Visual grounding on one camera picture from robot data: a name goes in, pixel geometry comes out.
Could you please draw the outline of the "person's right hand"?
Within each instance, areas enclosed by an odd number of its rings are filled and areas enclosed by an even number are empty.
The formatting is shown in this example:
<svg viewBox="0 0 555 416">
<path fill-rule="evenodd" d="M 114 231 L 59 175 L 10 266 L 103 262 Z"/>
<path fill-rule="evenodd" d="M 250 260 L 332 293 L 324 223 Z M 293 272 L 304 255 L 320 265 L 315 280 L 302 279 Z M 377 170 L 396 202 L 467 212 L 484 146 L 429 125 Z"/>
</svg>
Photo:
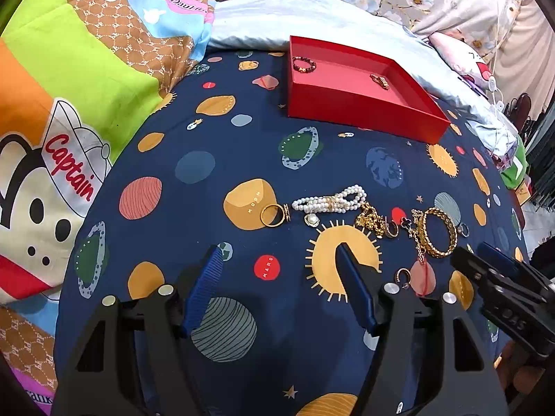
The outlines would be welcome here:
<svg viewBox="0 0 555 416">
<path fill-rule="evenodd" d="M 509 341 L 496 359 L 494 366 L 499 382 L 501 382 L 501 388 L 505 390 L 509 385 L 513 385 L 521 395 L 529 395 L 545 370 L 520 363 L 515 354 L 518 347 L 519 344 L 515 341 Z"/>
</svg>

